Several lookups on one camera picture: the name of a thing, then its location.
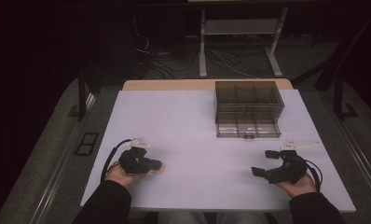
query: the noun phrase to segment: cable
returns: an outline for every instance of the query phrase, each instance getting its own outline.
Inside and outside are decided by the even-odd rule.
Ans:
[[[156,65],[154,65],[154,63],[159,63],[159,64],[161,64],[163,67],[168,68],[170,71],[165,70],[165,69],[164,69],[163,67],[161,67],[161,66],[156,66]],[[168,73],[170,77],[172,77],[173,79],[175,79],[175,78],[174,78],[174,75],[173,75],[173,73],[172,73],[173,70],[172,70],[168,65],[166,65],[165,63],[162,63],[162,62],[159,62],[159,61],[153,59],[151,65],[155,66],[156,68],[159,68],[159,69],[163,70],[164,72]]]
[[[145,50],[142,50],[142,49],[136,49],[136,50],[137,50],[137,51],[140,51],[140,52],[142,52],[142,53],[151,54],[150,51],[145,51]]]
[[[163,79],[166,79],[165,74],[163,74],[161,71],[157,70],[154,66],[147,65],[147,67],[150,68],[149,70],[153,71],[153,75],[154,75],[153,77],[151,77],[150,71],[148,71],[148,75],[151,77],[151,79],[156,79],[156,75],[163,78]]]
[[[197,58],[197,56],[198,56],[198,52],[196,51],[196,53],[194,54],[194,58],[192,59],[192,62],[191,62],[191,64],[189,66],[187,66],[186,68],[182,68],[182,69],[172,69],[172,71],[175,71],[175,72],[184,72],[184,71],[189,70],[194,65],[195,59]]]
[[[167,79],[166,75],[169,75],[171,78],[174,78],[174,75],[172,74],[171,71],[166,70],[165,68],[161,66],[154,65],[154,60],[152,60],[152,63],[146,64],[147,67],[149,67],[151,70],[153,70],[155,73],[160,74],[160,77]]]
[[[214,60],[217,60],[218,61],[218,59],[216,59],[216,56],[215,55],[210,55],[210,52],[207,50],[207,51],[205,51],[205,55],[206,55],[206,58],[211,62],[211,63],[213,63],[214,65],[216,65],[217,67],[221,67],[221,68],[227,68],[226,66],[222,66],[221,64],[218,64],[217,62],[215,62]]]
[[[231,59],[228,59],[228,58],[224,58],[223,56],[221,56],[221,55],[219,55],[218,53],[217,53],[217,51],[214,51],[215,52],[215,54],[213,54],[213,56],[211,56],[211,57],[213,57],[215,60],[217,60],[218,62],[220,62],[220,63],[227,63],[227,65],[229,65],[229,66],[231,66],[231,67],[235,67],[236,65],[238,65],[238,64],[240,64],[241,63],[241,58],[238,58],[239,59],[239,61],[238,62],[234,62],[234,61],[232,61]],[[221,66],[221,65],[219,65],[219,64],[217,64],[217,63],[214,63],[215,65],[217,65],[217,66],[219,66],[219,67],[222,67],[222,68],[227,68],[226,66]]]
[[[148,46],[150,45],[150,41],[148,41],[148,38],[147,38],[147,36],[145,36],[145,35],[137,35],[137,36],[142,36],[142,37],[144,37],[144,39],[145,39],[145,47],[144,47],[144,49],[147,49],[148,48]]]
[[[110,161],[113,159],[114,155],[116,154],[118,148],[126,143],[126,142],[130,142],[131,140],[130,139],[126,139],[122,142],[120,142],[116,147],[113,147],[110,155],[107,157],[107,160],[106,160],[106,163],[104,164],[104,167],[102,169],[102,174],[101,174],[101,183],[104,182],[104,178],[106,177],[106,173],[107,173],[107,168],[109,167],[109,164],[110,164]]]
[[[156,57],[156,60],[157,61],[160,61],[160,62],[170,62],[170,61],[177,61],[177,60],[183,60],[184,59],[184,54],[189,54],[189,53],[192,53],[192,52],[194,52],[195,50],[198,50],[198,48],[194,48],[194,49],[192,49],[192,50],[190,50],[189,52],[185,52],[185,53],[183,53],[183,52],[176,52],[176,51],[172,51],[172,52],[167,52],[167,53],[171,53],[173,56],[171,57],[171,58],[169,58],[169,59],[163,59],[163,58],[159,58],[158,56],[159,55],[163,55],[163,53],[160,53],[160,54],[158,54],[158,55],[153,55],[153,56],[157,56]]]
[[[112,165],[112,166],[110,166],[110,168],[108,168],[106,172],[109,172],[111,169],[113,169],[114,167],[116,167],[116,166],[118,166],[118,165],[119,165],[119,163],[117,163],[116,165]]]
[[[206,49],[206,50],[209,50],[209,51],[211,51],[211,52],[213,52],[214,54],[216,54],[222,61],[223,61],[223,63],[229,68],[229,69],[231,69],[232,71],[234,71],[234,72],[236,72],[236,73],[239,73],[239,74],[242,74],[242,75],[244,75],[244,76],[247,76],[247,77],[253,77],[253,78],[258,78],[258,77],[255,77],[255,76],[252,76],[252,75],[250,75],[250,74],[246,74],[246,73],[242,73],[242,72],[240,72],[240,71],[238,71],[238,70],[236,70],[235,68],[233,68],[233,67],[231,67],[231,66],[229,66],[229,64],[227,64],[226,62],[225,62],[225,60],[217,53],[217,52],[215,52],[214,50],[212,50],[212,49]]]
[[[312,164],[312,165],[313,165],[314,167],[316,167],[316,169],[319,171],[319,173],[320,173],[320,179],[319,179],[319,177],[317,176],[316,171],[315,171],[312,167],[310,167],[310,166],[307,164],[308,168],[309,168],[310,171],[312,172],[312,175],[313,175],[314,181],[317,182],[317,183],[315,183],[315,185],[316,185],[316,190],[317,190],[318,192],[320,192],[320,188],[321,188],[322,183],[323,183],[323,173],[322,173],[322,171],[320,170],[320,168],[319,168],[316,164],[314,164],[313,162],[311,162],[311,161],[307,161],[307,160],[305,160],[305,162],[308,162],[308,163]]]
[[[224,52],[226,52],[226,53],[228,53],[228,54],[232,54],[232,55],[234,55],[234,57],[231,57],[231,58],[229,58],[229,59],[238,58],[238,57],[240,57],[240,56],[242,56],[242,57],[252,57],[252,56],[258,55],[258,54],[260,54],[260,53],[266,52],[266,51],[265,51],[265,48],[263,48],[262,50],[258,51],[257,53],[252,53],[252,54],[243,54],[243,52],[244,52],[245,50],[247,50],[247,48],[250,47],[250,46],[251,46],[251,43],[252,43],[252,38],[249,37],[249,38],[247,38],[247,39],[248,39],[248,42],[247,42],[246,46],[245,46],[245,47],[242,47],[242,49],[241,49],[241,51],[240,51],[239,53],[235,53],[232,49],[222,49],[222,51],[224,51]],[[223,38],[218,38],[218,41],[219,41],[219,43],[220,43],[223,47],[226,47],[226,46],[227,46],[227,44],[224,43]],[[211,41],[210,41],[210,40],[207,40],[206,42],[207,42],[208,46],[210,47],[210,46],[211,46],[211,44],[210,44]]]

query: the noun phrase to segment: dark background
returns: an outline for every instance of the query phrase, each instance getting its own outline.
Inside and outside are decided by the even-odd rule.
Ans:
[[[371,3],[339,2],[290,8],[283,36],[351,35],[371,15]],[[89,88],[97,92],[105,83],[141,78],[135,32],[143,31],[162,45],[199,32],[197,10],[145,10],[137,15],[135,29],[132,13],[78,12],[63,4],[0,1],[0,208],[63,91],[78,74],[83,73]],[[270,16],[267,11],[259,13]],[[208,12],[217,19],[250,14],[245,9]],[[371,106],[371,25],[341,72]]]

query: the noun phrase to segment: person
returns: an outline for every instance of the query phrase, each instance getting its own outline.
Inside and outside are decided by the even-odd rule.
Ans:
[[[131,195],[127,188],[146,174],[127,175],[116,161],[109,168],[105,180],[93,192],[73,223],[129,223]],[[310,175],[306,173],[295,183],[276,184],[292,198],[289,202],[294,224],[345,224],[339,211],[320,193],[317,192]],[[160,213],[158,223],[190,223],[188,218],[200,224],[207,223],[202,213]],[[219,213],[217,223],[268,223],[263,214]]]

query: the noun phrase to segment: hand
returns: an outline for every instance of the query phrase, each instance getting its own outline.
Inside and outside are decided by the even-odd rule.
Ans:
[[[291,198],[304,193],[317,192],[316,186],[314,185],[314,182],[308,173],[305,173],[305,175],[302,176],[295,184],[287,181],[277,183],[275,185],[281,189],[284,189]]]
[[[124,186],[125,188],[132,185],[139,179],[142,179],[146,176],[146,174],[138,174],[138,175],[127,175],[125,171],[122,169],[121,165],[118,161],[115,161],[109,168],[107,172],[106,178],[104,180],[112,180],[117,182],[118,184]]]

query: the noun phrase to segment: person's left hand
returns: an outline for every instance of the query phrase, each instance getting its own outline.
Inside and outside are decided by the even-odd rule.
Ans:
[[[104,180],[115,181],[127,188],[137,180],[144,178],[146,175],[147,174],[127,175],[127,173],[125,173],[125,171],[122,169],[119,162],[115,161],[109,167],[109,171],[107,172],[106,178]]]

